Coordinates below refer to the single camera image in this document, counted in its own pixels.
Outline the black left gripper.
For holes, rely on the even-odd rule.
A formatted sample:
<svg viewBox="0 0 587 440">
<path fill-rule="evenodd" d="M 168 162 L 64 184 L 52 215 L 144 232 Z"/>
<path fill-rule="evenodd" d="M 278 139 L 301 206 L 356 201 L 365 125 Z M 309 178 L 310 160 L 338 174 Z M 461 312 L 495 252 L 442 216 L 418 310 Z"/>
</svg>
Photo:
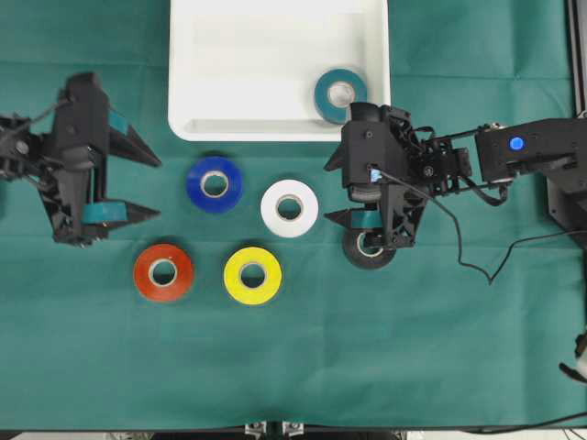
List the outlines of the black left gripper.
<svg viewBox="0 0 587 440">
<path fill-rule="evenodd" d="M 96 238 L 96 228 L 88 225 L 129 225 L 160 215 L 121 200 L 91 203 L 91 177 L 105 166 L 108 133 L 110 155 L 151 167 L 161 165 L 134 127 L 114 109 L 108 112 L 109 100 L 98 75 L 74 74 L 58 98 L 51 131 L 42 144 L 44 187 L 39 190 L 54 241 L 83 248 Z"/>
</svg>

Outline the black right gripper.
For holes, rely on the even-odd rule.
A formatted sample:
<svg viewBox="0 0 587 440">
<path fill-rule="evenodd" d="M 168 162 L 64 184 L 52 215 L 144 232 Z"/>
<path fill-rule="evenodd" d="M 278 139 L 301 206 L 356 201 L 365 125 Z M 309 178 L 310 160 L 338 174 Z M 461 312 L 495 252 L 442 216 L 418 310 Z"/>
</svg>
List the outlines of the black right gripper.
<svg viewBox="0 0 587 440">
<path fill-rule="evenodd" d="M 391 157 L 375 168 L 381 174 L 380 212 L 346 209 L 324 217 L 345 228 L 380 228 L 382 217 L 379 244 L 393 250 L 408 248 L 415 244 L 426 205 L 439 204 L 439 197 L 458 194 L 471 185 L 469 151 L 453 143 L 472 132 L 439 136 L 431 126 L 414 127 L 408 112 L 389 105 L 381 106 L 379 115 L 391 136 L 386 149 Z M 345 149 L 337 147 L 324 170 L 342 170 L 345 164 Z"/>
</svg>

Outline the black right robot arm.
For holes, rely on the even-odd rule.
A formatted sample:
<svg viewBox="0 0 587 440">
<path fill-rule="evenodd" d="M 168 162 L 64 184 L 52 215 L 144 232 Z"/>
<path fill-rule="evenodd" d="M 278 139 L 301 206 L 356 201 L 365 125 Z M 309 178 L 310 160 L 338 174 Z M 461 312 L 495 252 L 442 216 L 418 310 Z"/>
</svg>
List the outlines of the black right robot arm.
<svg viewBox="0 0 587 440">
<path fill-rule="evenodd" d="M 472 191 L 487 204 L 507 198 L 513 179 L 539 173 L 570 202 L 564 226 L 586 227 L 586 121 L 547 118 L 517 126 L 478 126 L 420 138 L 405 110 L 354 103 L 326 171 L 339 170 L 357 207 L 326 215 L 371 247 L 411 247 L 428 200 Z"/>
</svg>

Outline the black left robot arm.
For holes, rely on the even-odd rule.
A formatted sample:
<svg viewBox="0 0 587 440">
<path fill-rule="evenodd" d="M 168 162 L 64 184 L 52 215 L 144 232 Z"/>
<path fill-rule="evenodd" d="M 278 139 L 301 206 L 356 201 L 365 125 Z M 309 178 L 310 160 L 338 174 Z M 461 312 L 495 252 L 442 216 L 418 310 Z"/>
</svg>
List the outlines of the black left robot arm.
<svg viewBox="0 0 587 440">
<path fill-rule="evenodd" d="M 98 75 L 69 77 L 55 104 L 34 118 L 1 119 L 1 178 L 23 179 L 39 193 L 55 242 L 86 247 L 110 231 L 160 211 L 106 194 L 116 156 L 153 168 L 160 159 L 110 104 Z"/>
</svg>

